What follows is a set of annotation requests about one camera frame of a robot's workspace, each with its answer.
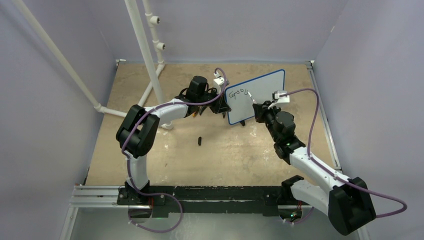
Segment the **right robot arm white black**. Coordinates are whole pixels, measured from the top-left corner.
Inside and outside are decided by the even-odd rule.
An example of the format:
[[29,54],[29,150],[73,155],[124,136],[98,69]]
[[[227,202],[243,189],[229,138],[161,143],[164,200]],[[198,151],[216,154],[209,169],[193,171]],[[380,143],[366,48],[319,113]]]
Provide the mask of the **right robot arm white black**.
[[347,236],[375,220],[377,215],[364,180],[350,178],[326,165],[295,135],[294,116],[270,101],[253,103],[254,118],[265,124],[274,141],[277,156],[301,170],[315,184],[300,179],[281,189],[280,196],[288,204],[306,202],[324,213],[340,234]]

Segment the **white marker pen black cap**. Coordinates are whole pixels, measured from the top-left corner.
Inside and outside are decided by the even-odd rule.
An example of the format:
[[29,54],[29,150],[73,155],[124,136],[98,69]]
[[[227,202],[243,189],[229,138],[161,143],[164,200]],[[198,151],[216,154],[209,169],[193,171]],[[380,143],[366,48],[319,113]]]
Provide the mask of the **white marker pen black cap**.
[[249,91],[247,91],[247,95],[249,96],[253,104],[257,104],[257,101],[253,98],[252,94]]

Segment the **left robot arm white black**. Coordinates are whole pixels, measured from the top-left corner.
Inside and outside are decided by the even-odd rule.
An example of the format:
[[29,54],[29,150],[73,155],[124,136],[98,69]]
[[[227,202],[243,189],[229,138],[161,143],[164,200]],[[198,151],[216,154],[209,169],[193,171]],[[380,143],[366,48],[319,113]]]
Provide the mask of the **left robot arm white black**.
[[188,87],[168,102],[151,106],[130,107],[115,135],[121,152],[125,156],[127,179],[125,188],[130,190],[129,197],[138,205],[146,203],[149,195],[147,156],[155,145],[160,128],[170,128],[174,120],[200,114],[209,108],[214,114],[230,111],[225,100],[225,89],[229,80],[217,73],[212,84],[196,75]]

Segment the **blue framed whiteboard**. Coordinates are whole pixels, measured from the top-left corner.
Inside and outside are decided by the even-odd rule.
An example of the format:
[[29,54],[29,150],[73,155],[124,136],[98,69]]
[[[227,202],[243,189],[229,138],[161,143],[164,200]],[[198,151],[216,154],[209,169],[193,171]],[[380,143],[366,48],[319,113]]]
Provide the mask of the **blue framed whiteboard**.
[[249,91],[257,103],[272,100],[272,93],[285,88],[286,71],[279,69],[250,80],[231,85],[225,90],[225,100],[231,111],[227,114],[230,125],[245,121],[255,116]]

